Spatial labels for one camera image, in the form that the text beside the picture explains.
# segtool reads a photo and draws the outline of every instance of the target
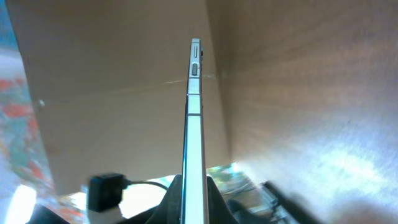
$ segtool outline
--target black cable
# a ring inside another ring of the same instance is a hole
[[[154,186],[158,186],[161,187],[165,190],[168,190],[169,188],[164,186],[163,184],[160,184],[158,182],[153,182],[153,181],[131,181],[131,180],[126,180],[127,181],[127,185],[133,185],[133,184],[149,184],[149,185],[154,185]]]

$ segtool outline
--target brown cardboard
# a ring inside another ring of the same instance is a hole
[[[9,1],[59,194],[101,172],[178,174],[189,47],[201,38],[206,166],[230,163],[204,1]]]
[[[326,223],[397,223],[397,3],[207,3],[233,160]]]

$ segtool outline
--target black charger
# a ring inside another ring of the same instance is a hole
[[[117,207],[126,187],[126,177],[122,174],[110,173],[92,176],[88,187],[88,209],[94,212],[103,212]]]

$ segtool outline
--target side button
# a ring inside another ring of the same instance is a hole
[[[198,64],[192,64],[192,75],[198,75]]]

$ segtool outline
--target smartphone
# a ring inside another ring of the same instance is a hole
[[[208,224],[200,39],[192,39],[185,103],[181,224]]]

